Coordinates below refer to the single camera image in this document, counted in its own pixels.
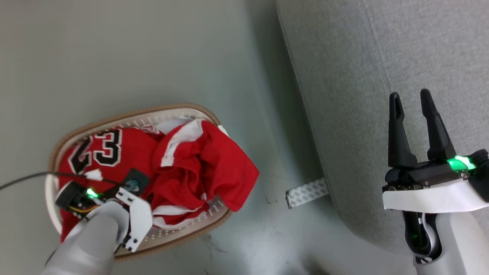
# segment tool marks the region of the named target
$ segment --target laundry basket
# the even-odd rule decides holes
[[[142,127],[156,125],[163,121],[178,117],[206,119],[227,134],[217,117],[206,108],[197,104],[184,103],[149,108],[108,118],[69,133],[54,147],[49,159],[49,170],[57,171],[60,161],[67,149],[82,138],[93,133],[112,127]],[[45,183],[47,211],[54,227],[58,233],[61,233],[61,215],[59,209],[54,204],[58,190],[58,178],[52,175],[47,176]],[[220,226],[231,216],[232,212],[219,198],[210,201],[209,205],[210,210],[208,214],[196,218],[190,225],[184,228],[178,230],[160,230],[156,227],[151,228],[148,235],[135,252],[129,252],[126,249],[121,248],[115,256],[115,259],[117,261],[125,261],[174,247],[211,231]]]

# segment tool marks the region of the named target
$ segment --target white bracket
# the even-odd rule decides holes
[[[115,197],[129,205],[131,232],[129,232],[127,237],[125,248],[134,252],[153,226],[151,206],[147,201],[133,195],[122,187],[119,188]]]
[[[385,209],[419,213],[469,212],[489,206],[464,179],[426,189],[385,191],[382,199]]]

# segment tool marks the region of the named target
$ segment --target fabric upholstery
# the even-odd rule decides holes
[[[333,202],[355,234],[409,253],[384,210],[388,96],[427,160],[420,90],[431,90],[459,155],[489,149],[489,2],[278,0],[278,13]],[[486,234],[489,209],[474,213]]]

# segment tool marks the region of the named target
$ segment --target floor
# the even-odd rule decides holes
[[[284,192],[321,171],[273,0],[0,0],[0,37],[2,182],[45,170],[74,128],[176,102],[214,112],[261,171],[223,226],[113,274],[415,274],[327,198],[287,209]],[[38,274],[58,245],[43,179],[0,192],[0,208],[1,273]]]

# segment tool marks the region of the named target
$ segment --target red clothing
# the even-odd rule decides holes
[[[143,172],[151,183],[141,197],[150,201],[153,223],[162,229],[178,229],[202,216],[209,209],[207,202],[217,195],[229,209],[238,211],[258,178],[257,168],[241,148],[205,120],[192,120],[167,135],[155,129],[115,131],[123,136],[120,150],[115,144],[117,133],[94,134],[90,137],[92,143],[82,141],[67,151],[60,172],[84,173],[100,169],[103,178],[113,181],[124,180],[132,168]],[[70,164],[70,160],[74,160],[75,165]],[[71,180],[62,178],[60,188]],[[111,183],[96,181],[87,181],[86,186],[99,193],[113,187]],[[62,211],[62,217],[64,240],[79,220],[67,211]]]

